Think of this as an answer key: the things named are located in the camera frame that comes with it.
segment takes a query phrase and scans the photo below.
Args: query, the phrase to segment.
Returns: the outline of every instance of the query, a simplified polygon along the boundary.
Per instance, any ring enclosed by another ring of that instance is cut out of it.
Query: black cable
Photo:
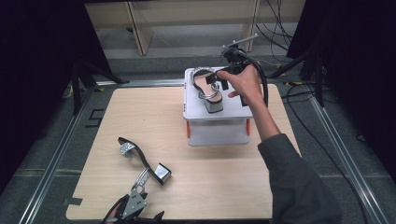
[[[256,24],[256,28],[260,31],[260,33],[262,33],[262,35],[271,43],[276,44],[278,47],[284,49],[284,50],[288,50],[287,48],[283,47],[282,45],[278,44],[277,42],[275,42],[274,39],[271,39],[270,37],[268,37],[268,35],[266,35],[259,27],[259,25]]]
[[[332,158],[332,155],[330,154],[330,152],[328,151],[328,149],[323,146],[319,140],[314,136],[314,134],[305,126],[305,124],[303,123],[303,121],[300,119],[300,117],[297,115],[297,112],[294,110],[294,108],[291,106],[291,103],[289,101],[289,95],[292,89],[294,89],[297,86],[292,86],[289,90],[288,93],[286,94],[286,100],[289,104],[289,107],[291,109],[291,111],[293,112],[294,116],[297,118],[297,120],[300,121],[300,123],[303,125],[303,127],[306,129],[306,131],[314,138],[314,140],[319,144],[319,146],[323,149],[323,151],[326,153],[326,155],[328,156],[328,158],[330,159],[330,161],[332,162],[332,164],[334,165],[334,167],[338,170],[338,172],[341,174],[341,176],[345,179],[345,181],[348,183],[348,185],[350,186],[350,188],[352,189],[353,193],[355,194],[355,197],[358,200],[358,204],[359,207],[361,209],[361,213],[364,219],[364,223],[368,223],[367,222],[367,216],[364,212],[364,208],[363,208],[363,204],[361,201],[361,198],[359,197],[359,193],[356,191],[356,189],[353,187],[352,183],[350,182],[350,180],[347,178],[347,176],[344,174],[344,171],[342,171],[342,169],[338,166],[338,164],[335,162],[335,160]]]
[[[280,21],[280,5],[281,5],[281,3],[278,2],[278,15],[276,15],[276,13],[274,11],[274,8],[272,7],[272,5],[271,5],[269,0],[267,0],[267,3],[268,3],[268,6],[271,8],[271,10],[274,13],[274,16],[276,18],[276,24],[279,24],[279,28],[281,29],[282,34],[288,35],[288,33],[285,31],[285,29],[282,26],[282,22]]]
[[[280,33],[274,32],[273,30],[270,30],[270,28],[268,28],[267,25],[265,25],[265,23],[263,23],[262,25],[264,26],[264,28],[265,28],[267,31],[273,33],[274,35],[285,35],[285,34],[280,34]],[[290,37],[290,38],[293,38],[292,35],[286,34],[286,36],[288,36],[288,37]]]

